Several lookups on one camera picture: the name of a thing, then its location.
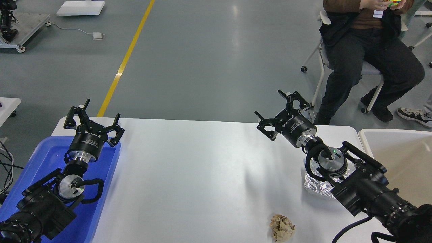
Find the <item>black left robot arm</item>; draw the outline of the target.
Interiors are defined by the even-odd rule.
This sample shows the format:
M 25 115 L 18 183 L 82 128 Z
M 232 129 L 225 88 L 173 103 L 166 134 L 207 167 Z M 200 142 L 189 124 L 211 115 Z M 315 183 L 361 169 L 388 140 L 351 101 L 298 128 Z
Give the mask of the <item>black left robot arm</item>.
M 57 168 L 30 185 L 17 203 L 18 211 L 1 222 L 2 243 L 40 243 L 42 236 L 53 239 L 76 217 L 79 204 L 97 202 L 103 194 L 104 180 L 84 179 L 88 165 L 99 159 L 104 144 L 115 147 L 125 130 L 117 114 L 111 126 L 92 121 L 84 106 L 71 107 L 64 123 L 65 129 L 76 134 L 64 155 L 66 166 Z

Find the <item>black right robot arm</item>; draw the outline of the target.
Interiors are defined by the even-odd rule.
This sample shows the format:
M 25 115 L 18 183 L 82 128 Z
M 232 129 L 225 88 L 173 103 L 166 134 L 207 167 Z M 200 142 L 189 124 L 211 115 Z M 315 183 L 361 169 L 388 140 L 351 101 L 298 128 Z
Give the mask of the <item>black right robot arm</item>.
M 373 232 L 371 241 L 379 239 L 396 243 L 430 243 L 432 235 L 431 205 L 414 206 L 398 195 L 398 189 L 389 189 L 384 165 L 347 141 L 340 148 L 327 146 L 316 135 L 317 127 L 302 112 L 309 110 L 308 103 L 298 92 L 278 93 L 286 100 L 286 108 L 276 117 L 265 119 L 261 115 L 257 129 L 270 140 L 282 134 L 294 147 L 306 154 L 307 174 L 321 182 L 328 181 L 331 193 L 353 216 L 361 211 L 365 219 L 346 226 L 333 239 L 336 243 L 348 230 L 379 220 L 389 234 Z

